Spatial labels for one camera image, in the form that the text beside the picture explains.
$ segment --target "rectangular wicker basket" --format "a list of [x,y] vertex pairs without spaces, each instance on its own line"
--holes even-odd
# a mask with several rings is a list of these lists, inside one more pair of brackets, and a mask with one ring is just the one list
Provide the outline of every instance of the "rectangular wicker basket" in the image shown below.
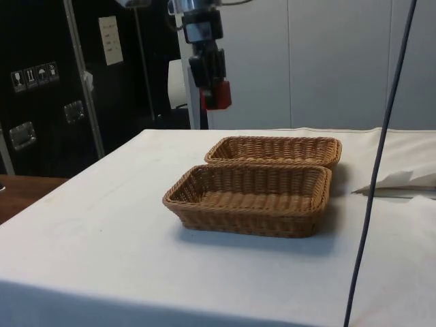
[[237,136],[221,140],[204,158],[209,164],[313,165],[334,168],[342,144],[335,138]]
[[319,166],[197,166],[163,203],[190,229],[308,237],[317,231],[331,178]]

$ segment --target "metal handle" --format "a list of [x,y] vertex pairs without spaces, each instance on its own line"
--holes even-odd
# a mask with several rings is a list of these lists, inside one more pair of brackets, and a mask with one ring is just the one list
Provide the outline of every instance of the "metal handle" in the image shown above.
[[36,133],[31,121],[9,130],[12,146],[20,151],[36,142]]

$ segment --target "basket rim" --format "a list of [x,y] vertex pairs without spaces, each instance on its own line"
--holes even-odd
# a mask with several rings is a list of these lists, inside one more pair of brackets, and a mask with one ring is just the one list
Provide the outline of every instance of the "basket rim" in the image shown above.
[[[322,197],[319,203],[307,210],[295,211],[291,209],[285,209],[281,211],[275,211],[267,208],[238,208],[238,207],[217,207],[208,204],[202,204],[199,202],[185,202],[172,200],[171,196],[175,191],[182,187],[183,183],[196,171],[202,168],[213,169],[213,168],[244,168],[244,169],[256,169],[265,168],[268,170],[317,170],[322,173],[322,176],[318,177],[324,179],[324,186],[322,188]],[[324,210],[327,205],[327,199],[329,197],[330,184],[332,180],[332,172],[330,169],[322,166],[314,165],[295,165],[295,166],[268,166],[268,165],[242,165],[242,164],[213,164],[213,165],[200,165],[194,166],[189,171],[187,171],[176,184],[166,192],[162,199],[162,202],[168,208],[183,209],[184,211],[206,211],[214,213],[249,213],[250,215],[265,215],[269,217],[281,217],[281,216],[293,216],[293,217],[308,217]]]
[[264,159],[264,158],[247,158],[247,159],[238,159],[238,158],[232,158],[232,159],[226,159],[226,158],[214,158],[213,155],[217,152],[218,148],[220,148],[221,146],[223,146],[223,144],[225,144],[226,142],[229,142],[231,140],[235,140],[235,139],[268,139],[268,140],[288,140],[288,139],[295,139],[295,140],[329,140],[330,142],[334,143],[337,145],[336,147],[336,153],[334,154],[334,156],[329,157],[329,158],[325,158],[324,160],[319,160],[318,163],[316,164],[311,164],[312,166],[332,166],[332,165],[336,165],[342,155],[342,142],[336,138],[331,138],[331,137],[316,137],[316,138],[311,138],[311,137],[293,137],[293,136],[228,136],[225,137],[223,139],[221,139],[218,143],[216,143],[216,145],[206,154],[206,156],[204,157],[205,162],[207,162],[208,164],[225,164],[225,163],[231,163],[231,164],[242,164],[242,163],[257,163],[257,164],[265,164],[265,163],[275,163],[278,165],[292,165],[292,166],[299,166],[299,165],[303,165],[303,163],[297,163],[295,159],[285,159],[285,162],[277,162],[276,159]]

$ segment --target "table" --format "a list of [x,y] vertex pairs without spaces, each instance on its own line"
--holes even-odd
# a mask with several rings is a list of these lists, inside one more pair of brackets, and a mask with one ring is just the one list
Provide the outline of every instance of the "table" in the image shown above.
[[[144,131],[0,226],[0,326],[340,326],[379,138],[372,131]],[[317,236],[186,230],[161,203],[233,135],[343,143]],[[434,165],[436,133],[388,134],[381,177]],[[353,326],[434,326],[436,205],[376,199]]]
[[6,186],[6,189],[0,192],[0,224],[66,181],[65,178],[0,175],[0,183]]

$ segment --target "sticker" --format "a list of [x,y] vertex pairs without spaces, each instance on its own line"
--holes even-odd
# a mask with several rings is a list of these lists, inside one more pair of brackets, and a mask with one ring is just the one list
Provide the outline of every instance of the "sticker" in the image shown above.
[[98,18],[106,65],[124,61],[116,17]]
[[38,81],[36,80],[36,71],[34,67],[25,69],[24,71],[26,85],[28,89],[32,89],[38,86]]
[[36,74],[39,85],[44,85],[49,82],[47,65],[36,66]]
[[48,79],[51,82],[56,82],[59,80],[59,71],[57,70],[57,64],[53,61],[47,64],[48,68]]
[[22,74],[22,70],[11,73],[12,84],[14,85],[15,93],[27,90],[26,82]]

